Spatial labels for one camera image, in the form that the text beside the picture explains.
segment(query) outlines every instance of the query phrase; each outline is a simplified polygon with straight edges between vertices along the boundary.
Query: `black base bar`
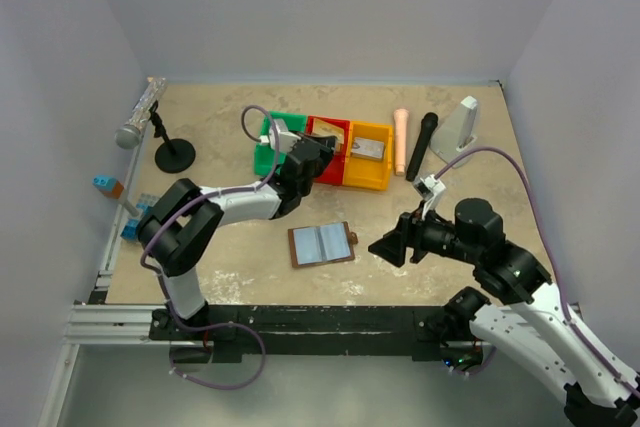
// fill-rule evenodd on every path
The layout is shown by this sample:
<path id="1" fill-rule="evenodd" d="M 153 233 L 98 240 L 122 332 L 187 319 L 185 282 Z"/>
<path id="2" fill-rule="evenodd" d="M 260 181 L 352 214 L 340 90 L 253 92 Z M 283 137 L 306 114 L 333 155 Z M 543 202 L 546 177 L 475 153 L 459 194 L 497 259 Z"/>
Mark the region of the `black base bar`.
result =
<path id="1" fill-rule="evenodd" d="M 216 305 L 208 307 L 210 323 L 236 322 L 262 337 L 269 355 L 403 356 L 440 361 L 440 340 L 430 334 L 427 319 L 441 307 Z M 253 337 L 233 327 L 209 332 L 213 362 L 241 362 L 259 354 Z M 203 334 L 176 328 L 166 309 L 153 312 L 149 339 L 200 341 Z M 201 362 L 197 349 L 178 348 L 177 362 Z"/>

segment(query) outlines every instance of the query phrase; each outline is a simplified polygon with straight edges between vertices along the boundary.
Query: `white wall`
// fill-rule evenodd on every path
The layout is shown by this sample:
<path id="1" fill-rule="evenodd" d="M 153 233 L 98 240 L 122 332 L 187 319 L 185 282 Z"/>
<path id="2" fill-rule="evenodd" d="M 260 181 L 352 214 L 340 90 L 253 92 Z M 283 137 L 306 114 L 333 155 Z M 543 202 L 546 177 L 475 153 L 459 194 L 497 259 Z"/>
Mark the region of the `white wall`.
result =
<path id="1" fill-rule="evenodd" d="M 551 0 L 109 0 L 146 73 L 187 81 L 504 78 Z"/>
<path id="2" fill-rule="evenodd" d="M 144 77 L 106 0 L 0 0 L 0 424 L 35 425 L 69 308 L 95 280 Z"/>
<path id="3" fill-rule="evenodd" d="M 554 0 L 507 81 L 571 297 L 640 368 L 640 0 Z"/>
<path id="4" fill-rule="evenodd" d="M 201 375 L 237 382 L 258 362 L 248 355 Z M 59 427 L 571 427 L 551 393 L 502 354 L 468 382 L 440 362 L 408 357 L 273 355 L 268 362 L 252 386 L 216 392 L 167 375 L 166 347 L 85 348 Z"/>

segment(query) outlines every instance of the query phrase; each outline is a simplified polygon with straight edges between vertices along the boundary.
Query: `blue toy block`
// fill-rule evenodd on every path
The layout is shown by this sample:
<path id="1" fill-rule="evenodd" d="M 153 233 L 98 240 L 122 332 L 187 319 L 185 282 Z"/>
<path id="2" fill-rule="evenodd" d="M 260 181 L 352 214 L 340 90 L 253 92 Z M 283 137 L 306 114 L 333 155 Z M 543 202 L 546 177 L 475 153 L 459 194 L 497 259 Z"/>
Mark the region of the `blue toy block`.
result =
<path id="1" fill-rule="evenodd" d="M 127 222 L 127 225 L 122 229 L 122 233 L 120 237 L 124 240 L 130 240 L 131 242 L 135 242 L 136 240 L 136 229 L 138 228 L 138 224 L 140 221 L 138 219 L 131 219 Z"/>
<path id="2" fill-rule="evenodd" d="M 115 177 L 109 177 L 108 175 L 96 175 L 93 178 L 93 185 L 96 189 L 103 192 L 111 192 L 116 186 L 118 180 Z"/>
<path id="3" fill-rule="evenodd" d="M 138 203 L 136 204 L 136 208 L 142 212 L 142 215 L 140 215 L 138 218 L 135 218 L 135 219 L 129 219 L 127 221 L 127 224 L 124 226 L 124 229 L 122 229 L 122 233 L 120 234 L 120 237 L 122 237 L 125 240 L 129 240 L 131 242 L 137 242 L 138 239 L 136 238 L 136 229 L 138 228 L 140 219 L 142 219 L 142 217 L 147 215 L 147 213 L 151 210 L 151 207 L 153 207 L 156 204 L 158 199 L 159 197 L 156 197 L 155 195 L 149 195 L 149 194 L 140 195 L 140 198 L 138 199 Z"/>

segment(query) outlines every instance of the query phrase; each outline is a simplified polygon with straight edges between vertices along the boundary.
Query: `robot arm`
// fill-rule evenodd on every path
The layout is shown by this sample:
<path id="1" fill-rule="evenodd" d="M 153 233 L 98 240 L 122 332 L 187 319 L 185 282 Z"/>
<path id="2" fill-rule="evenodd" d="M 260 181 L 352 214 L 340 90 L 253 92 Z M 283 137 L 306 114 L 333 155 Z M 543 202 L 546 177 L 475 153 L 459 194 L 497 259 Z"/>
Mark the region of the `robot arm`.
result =
<path id="1" fill-rule="evenodd" d="M 309 195 L 313 179 L 324 172 L 333 158 L 335 137 L 294 134 L 282 125 L 270 135 L 279 135 L 287 156 L 266 185 L 258 189 L 260 182 L 255 182 L 251 186 L 220 189 L 220 195 L 185 212 L 185 221 L 173 223 L 152 246 L 150 255 L 160 264 L 172 305 L 187 325 L 207 322 L 208 304 L 200 291 L 196 264 L 216 229 L 245 220 L 287 215 L 300 205 L 302 197 Z M 189 179 L 175 182 L 138 225 L 136 235 L 143 247 L 178 210 L 214 190 L 203 192 Z"/>
<path id="2" fill-rule="evenodd" d="M 407 247 L 413 249 L 413 263 L 431 252 L 472 264 L 476 281 L 505 306 L 491 305 L 468 287 L 447 304 L 439 328 L 468 328 L 504 351 L 566 403 L 565 413 L 574 425 L 633 425 L 640 402 L 624 384 L 637 388 L 640 377 L 578 315 L 572 312 L 565 319 L 557 285 L 530 252 L 506 239 L 502 217 L 485 200 L 465 199 L 455 208 L 455 221 L 449 222 L 431 208 L 444 192 L 442 183 L 432 176 L 418 179 L 415 187 L 422 204 L 403 213 L 395 229 L 369 251 L 398 267 L 404 264 Z M 621 377 L 603 367 L 570 324 L 610 359 Z"/>

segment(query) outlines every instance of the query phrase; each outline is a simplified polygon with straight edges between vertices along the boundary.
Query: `cable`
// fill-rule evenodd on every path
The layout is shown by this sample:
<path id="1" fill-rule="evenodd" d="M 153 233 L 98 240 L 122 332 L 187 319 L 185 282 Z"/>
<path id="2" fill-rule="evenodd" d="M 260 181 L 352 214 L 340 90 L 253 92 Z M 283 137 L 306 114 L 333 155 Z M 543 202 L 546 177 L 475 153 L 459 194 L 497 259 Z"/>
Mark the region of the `cable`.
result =
<path id="1" fill-rule="evenodd" d="M 544 229 L 542 228 L 542 223 L 540 222 L 540 213 L 535 201 L 535 197 L 533 195 L 533 192 L 531 191 L 531 187 L 529 185 L 529 182 L 527 181 L 527 177 L 524 171 L 518 165 L 518 163 L 514 160 L 514 158 L 511 157 L 509 154 L 507 154 L 504 150 L 501 150 L 495 147 L 476 147 L 468 150 L 467 152 L 460 154 L 458 157 L 456 157 L 447 165 L 445 165 L 442 169 L 440 169 L 440 171 L 437 174 L 435 174 L 435 178 L 439 179 L 455 164 L 460 162 L 462 159 L 475 154 L 476 152 L 494 152 L 498 155 L 501 155 L 502 157 L 507 159 L 509 163 L 513 166 L 513 168 L 516 169 L 516 172 L 518 172 L 518 176 L 520 177 L 520 180 L 524 185 L 524 190 L 527 193 L 529 204 L 531 205 L 531 211 L 533 212 L 533 219 L 535 220 L 536 227 L 540 235 L 540 240 L 542 241 L 542 245 L 544 246 L 544 249 L 547 252 L 547 255 L 549 257 L 549 262 L 551 263 L 551 270 L 553 270 L 553 274 L 556 278 L 556 284 L 558 285 L 558 293 L 560 295 L 560 306 L 562 308 L 562 313 L 564 315 L 565 322 L 567 323 L 569 328 L 573 331 L 573 333 L 576 335 L 576 337 L 580 339 L 580 341 L 584 344 L 584 346 L 600 361 L 600 363 L 611 373 L 611 375 L 613 375 L 616 378 L 616 380 L 620 382 L 621 385 L 623 385 L 627 390 L 629 390 L 631 394 L 633 394 L 635 397 L 640 399 L 640 391 L 635 389 L 626 380 L 623 380 L 622 374 L 618 372 L 618 369 L 616 369 L 616 367 L 611 362 L 609 362 L 609 359 L 607 359 L 607 357 L 605 357 L 604 354 L 602 354 L 598 350 L 598 348 L 587 338 L 587 336 L 580 330 L 580 328 L 572 322 L 571 320 L 572 315 L 571 315 L 569 303 L 566 301 L 566 291 L 562 283 L 562 278 L 558 272 L 556 260 L 553 256 L 553 253 L 551 252 L 551 249 L 549 248 L 549 243 L 547 242 L 547 238 L 544 234 Z"/>
<path id="2" fill-rule="evenodd" d="M 202 348 L 207 352 L 209 352 L 210 354 L 213 353 L 213 350 L 209 347 L 209 331 L 208 330 L 206 330 L 202 335 Z"/>
<path id="3" fill-rule="evenodd" d="M 487 358 L 484 360 L 484 362 L 482 364 L 480 364 L 478 366 L 477 369 L 473 369 L 471 371 L 467 371 L 464 373 L 464 375 L 468 375 L 469 377 L 473 377 L 474 375 L 478 375 L 481 374 L 482 372 L 484 372 L 484 370 L 489 367 L 489 364 L 491 364 L 491 362 L 493 361 L 493 358 L 496 355 L 496 352 L 498 352 L 498 349 L 494 347 L 491 347 L 491 350 L 489 351 L 489 354 L 487 355 Z"/>
<path id="4" fill-rule="evenodd" d="M 264 109 L 263 107 L 260 107 L 259 105 L 249 105 L 247 107 L 245 107 L 244 109 L 242 109 L 242 115 L 240 116 L 240 122 L 242 125 L 242 130 L 245 132 L 245 134 L 247 134 L 247 136 L 258 142 L 259 139 L 257 137 L 254 137 L 253 135 L 251 135 L 249 133 L 249 131 L 247 130 L 247 126 L 245 124 L 245 117 L 247 115 L 247 112 L 249 112 L 250 110 L 258 110 L 260 111 L 262 114 L 264 114 L 264 116 L 269 120 L 269 125 L 270 128 L 276 132 L 276 125 L 275 125 L 275 121 L 273 120 L 273 117 L 271 116 L 271 114 Z M 260 335 L 254 331 L 253 329 L 247 327 L 246 325 L 242 325 L 242 324 L 236 324 L 236 323 L 224 323 L 224 324 L 211 324 L 211 325 L 205 325 L 203 327 L 190 327 L 186 324 L 184 324 L 182 322 L 182 320 L 180 319 L 180 317 L 178 316 L 178 314 L 175 312 L 175 309 L 173 308 L 173 304 L 171 302 L 171 298 L 169 296 L 169 291 L 167 290 L 167 287 L 165 285 L 164 282 L 164 278 L 162 276 L 162 271 L 160 270 L 160 268 L 155 267 L 154 265 L 151 265 L 149 263 L 147 263 L 147 257 L 149 256 L 151 250 L 153 249 L 153 247 L 155 246 L 155 244 L 158 242 L 158 239 L 162 236 L 162 234 L 164 234 L 167 229 L 169 229 L 169 227 L 179 218 L 181 217 L 185 212 L 187 212 L 188 210 L 190 210 L 193 206 L 204 202 L 207 199 L 210 199 L 212 197 L 216 197 L 218 195 L 226 195 L 226 194 L 235 194 L 235 193 L 239 193 L 239 192 L 255 192 L 256 190 L 261 189 L 262 187 L 264 187 L 273 177 L 273 175 L 276 172 L 276 169 L 278 168 L 278 160 L 280 159 L 280 140 L 278 139 L 277 135 L 274 135 L 274 143 L 275 143 L 275 155 L 273 157 L 273 164 L 271 165 L 271 170 L 269 171 L 269 173 L 267 174 L 267 176 L 262 179 L 257 186 L 253 186 L 253 185 L 244 185 L 244 186 L 240 186 L 240 187 L 228 187 L 225 189 L 220 189 L 214 192 L 210 192 L 208 194 L 203 194 L 199 197 L 196 197 L 195 199 L 191 200 L 190 202 L 188 202 L 185 206 L 183 206 L 182 208 L 178 209 L 178 211 L 173 214 L 169 220 L 167 220 L 161 227 L 160 229 L 158 229 L 158 232 L 155 233 L 155 235 L 151 238 L 151 240 L 149 241 L 149 243 L 147 244 L 147 246 L 144 248 L 144 251 L 142 252 L 142 256 L 140 257 L 140 265 L 142 267 L 144 267 L 145 269 L 149 269 L 151 271 L 153 271 L 156 276 L 158 277 L 158 284 L 160 285 L 160 290 L 162 290 L 162 293 L 164 294 L 164 297 L 166 299 L 167 302 L 167 308 L 169 310 L 169 313 L 171 314 L 171 317 L 173 318 L 173 321 L 176 323 L 176 325 L 178 326 L 178 328 L 180 328 L 181 330 L 185 331 L 185 332 L 206 332 L 209 330 L 216 330 L 216 329 L 221 329 L 223 327 L 235 327 L 238 328 L 240 330 L 244 330 L 245 332 L 248 332 L 249 334 L 251 334 L 256 341 L 258 342 L 258 345 L 260 346 L 260 351 L 261 351 L 261 359 L 260 359 L 260 366 L 258 367 L 258 370 L 256 370 L 256 372 L 249 377 L 247 380 L 240 382 L 238 384 L 231 384 L 231 385 L 223 385 L 223 384 L 215 384 L 212 382 L 207 382 L 205 380 L 202 379 L 198 379 L 197 377 L 193 377 L 191 375 L 185 374 L 184 372 L 178 370 L 175 366 L 175 361 L 173 359 L 173 357 L 171 355 L 169 355 L 169 362 L 171 364 L 171 368 L 173 372 L 176 372 L 178 375 L 180 375 L 183 379 L 189 380 L 191 382 L 194 382 L 198 385 L 202 385 L 204 387 L 209 387 L 211 389 L 217 389 L 217 390 L 237 390 L 237 389 L 241 389 L 243 387 L 246 387 L 247 385 L 251 384 L 254 380 L 256 380 L 258 377 L 260 377 L 260 374 L 262 374 L 262 371 L 264 370 L 264 365 L 265 362 L 267 360 L 267 351 L 266 348 L 264 346 L 264 342 L 262 341 L 262 338 L 260 337 Z"/>

